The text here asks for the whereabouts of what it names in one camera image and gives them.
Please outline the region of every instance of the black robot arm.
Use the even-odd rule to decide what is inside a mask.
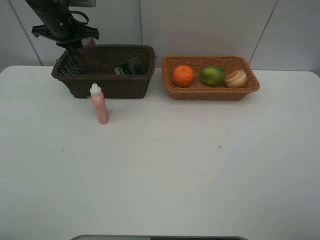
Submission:
[[[97,28],[86,26],[89,18],[80,11],[70,11],[70,0],[25,0],[42,20],[44,25],[34,26],[35,37],[45,37],[53,40],[67,50],[83,47],[82,39],[99,39]],[[86,19],[80,22],[73,17],[78,14]]]

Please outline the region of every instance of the plastic bottle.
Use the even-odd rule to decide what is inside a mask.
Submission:
[[[105,97],[101,88],[96,84],[92,84],[90,88],[91,100],[93,102],[98,121],[100,124],[107,124],[109,122],[109,113],[107,110]]]

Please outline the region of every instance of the onion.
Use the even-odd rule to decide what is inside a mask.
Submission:
[[[247,81],[247,74],[243,70],[237,70],[226,77],[225,84],[228,88],[243,88]]]

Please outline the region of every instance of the brown wicker basket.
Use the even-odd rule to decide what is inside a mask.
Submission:
[[[190,86],[179,87],[173,82],[173,72],[179,65],[187,65],[195,72],[195,80]],[[214,65],[223,68],[226,74],[244,70],[248,82],[243,88],[212,87],[201,81],[200,71]],[[167,56],[162,62],[164,88],[178,100],[220,100],[238,101],[260,87],[246,60],[238,56]]]
[[[57,60],[52,76],[63,82],[79,99],[90,96],[92,84],[98,84],[105,98],[142,99],[156,68],[155,51],[150,46],[140,45],[99,45],[100,63],[95,68],[82,66],[68,51]],[[133,58],[148,64],[145,75],[117,76],[114,68],[128,63]]]

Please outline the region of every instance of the green fruit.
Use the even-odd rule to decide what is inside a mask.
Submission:
[[[206,66],[200,72],[201,80],[211,86],[221,86],[227,77],[225,70],[218,66]]]

